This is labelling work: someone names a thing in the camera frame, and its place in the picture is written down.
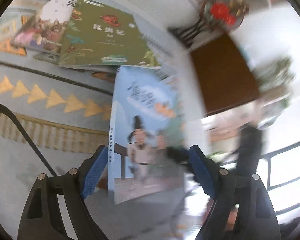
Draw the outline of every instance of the metal screw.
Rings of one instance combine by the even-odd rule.
[[[255,180],[258,180],[258,179],[260,179],[260,176],[258,174],[253,173],[252,178]]]
[[[38,179],[44,179],[46,177],[46,175],[44,173],[39,174]]]
[[[71,175],[74,175],[74,174],[76,174],[77,172],[78,172],[78,170],[77,170],[76,168],[72,168],[72,169],[69,170],[69,173],[70,173]]]
[[[227,169],[221,169],[221,170],[219,171],[219,173],[220,173],[221,175],[227,175],[227,174],[229,173],[229,171],[228,171]]]

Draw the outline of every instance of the book cover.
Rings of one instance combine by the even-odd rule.
[[[159,68],[133,15],[93,0],[78,0],[62,39],[59,65]]]
[[[182,169],[166,156],[183,144],[177,91],[155,70],[121,66],[109,132],[108,190],[115,203],[183,187]]]
[[[50,0],[20,29],[11,44],[58,55],[76,0]]]

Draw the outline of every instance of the person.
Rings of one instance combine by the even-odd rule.
[[[142,123],[140,115],[134,117],[134,130],[128,136],[128,156],[132,163],[135,164],[135,169],[132,169],[137,179],[146,185],[148,178],[148,164],[151,161],[152,146],[146,142],[147,137],[152,137],[148,133]],[[136,142],[131,143],[132,138],[135,138]]]

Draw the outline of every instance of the yellow triangle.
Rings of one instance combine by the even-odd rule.
[[[65,113],[69,113],[72,111],[77,111],[81,108],[85,108],[85,105],[79,101],[73,94],[71,94],[66,102]]]
[[[103,116],[102,120],[107,121],[110,119],[111,116],[111,106],[110,105],[104,105],[103,106]]]
[[[11,85],[9,79],[4,76],[1,84],[0,84],[0,94],[8,92],[10,90],[12,90],[14,88],[14,86]]]
[[[26,49],[23,47],[15,47],[10,44],[11,38],[0,41],[0,51],[21,56],[27,56]]]
[[[86,105],[86,111],[84,112],[84,117],[100,114],[101,112],[102,108],[89,99],[88,104]]]
[[[28,104],[45,98],[47,98],[47,95],[38,87],[38,85],[34,84],[28,97]]]
[[[66,101],[54,90],[51,89],[50,95],[47,100],[46,108],[65,103]]]
[[[17,84],[16,84],[16,88],[14,89],[14,92],[12,94],[13,98],[19,98],[23,95],[27,95],[29,94],[30,91],[26,88],[26,86],[20,81],[18,80]]]

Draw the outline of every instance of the green book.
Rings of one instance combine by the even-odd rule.
[[[64,67],[161,67],[133,15],[93,0],[77,0],[61,43],[59,65]]]

